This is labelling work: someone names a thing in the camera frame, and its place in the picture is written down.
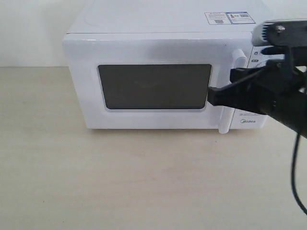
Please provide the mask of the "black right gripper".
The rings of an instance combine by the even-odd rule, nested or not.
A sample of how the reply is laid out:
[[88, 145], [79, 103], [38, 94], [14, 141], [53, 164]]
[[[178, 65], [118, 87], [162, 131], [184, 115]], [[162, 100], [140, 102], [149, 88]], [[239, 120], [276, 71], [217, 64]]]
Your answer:
[[207, 101], [259, 115], [268, 115], [307, 137], [307, 88], [305, 74], [284, 61], [273, 59], [262, 67], [230, 70], [230, 82], [209, 87]]

